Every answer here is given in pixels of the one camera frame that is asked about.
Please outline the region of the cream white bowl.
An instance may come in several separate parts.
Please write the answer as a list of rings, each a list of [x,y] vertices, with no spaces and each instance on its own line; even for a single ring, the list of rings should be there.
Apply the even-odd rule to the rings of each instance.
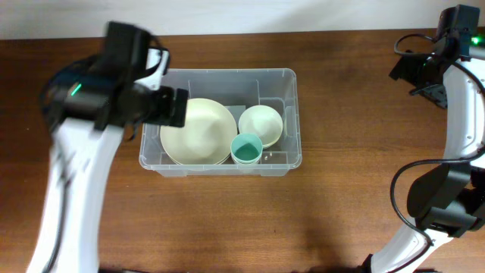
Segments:
[[[217,165],[227,159],[237,135],[233,115],[211,99],[190,99],[185,125],[161,127],[160,140],[167,155],[180,165]]]

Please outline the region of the cream plastic cup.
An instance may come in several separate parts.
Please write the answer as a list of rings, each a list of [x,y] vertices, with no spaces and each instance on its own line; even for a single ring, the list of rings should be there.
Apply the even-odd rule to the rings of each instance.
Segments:
[[[241,160],[240,158],[232,157],[232,160],[237,165],[257,165],[260,162],[260,158],[255,158],[253,160]]]

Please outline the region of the mint green plastic cup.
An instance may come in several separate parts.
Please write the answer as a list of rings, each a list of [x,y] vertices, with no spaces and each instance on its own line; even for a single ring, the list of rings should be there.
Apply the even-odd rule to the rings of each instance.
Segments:
[[[261,158],[262,152],[263,145],[261,139],[252,133],[240,133],[230,144],[231,158],[253,160],[255,158]]]

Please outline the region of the small white bowl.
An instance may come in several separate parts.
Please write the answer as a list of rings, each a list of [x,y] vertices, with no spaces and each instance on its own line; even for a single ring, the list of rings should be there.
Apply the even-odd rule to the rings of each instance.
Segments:
[[[266,149],[279,140],[283,132],[283,119],[274,108],[255,105],[241,114],[238,128],[240,133],[255,134]]]

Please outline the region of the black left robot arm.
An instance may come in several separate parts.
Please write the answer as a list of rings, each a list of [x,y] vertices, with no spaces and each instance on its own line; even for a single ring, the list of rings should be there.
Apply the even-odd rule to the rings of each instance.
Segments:
[[[97,272],[105,188],[124,129],[67,118],[54,130],[41,227],[29,272]]]

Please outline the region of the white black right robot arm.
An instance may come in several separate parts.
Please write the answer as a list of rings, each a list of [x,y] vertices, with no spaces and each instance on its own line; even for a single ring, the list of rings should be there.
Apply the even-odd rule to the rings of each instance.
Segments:
[[[390,200],[403,225],[363,272],[413,272],[437,248],[484,225],[484,59],[472,55],[448,60],[429,55],[420,69],[438,67],[447,98],[446,148],[442,159],[402,166],[390,184]],[[416,179],[407,198],[409,216],[396,204],[399,177],[419,165],[434,168]]]

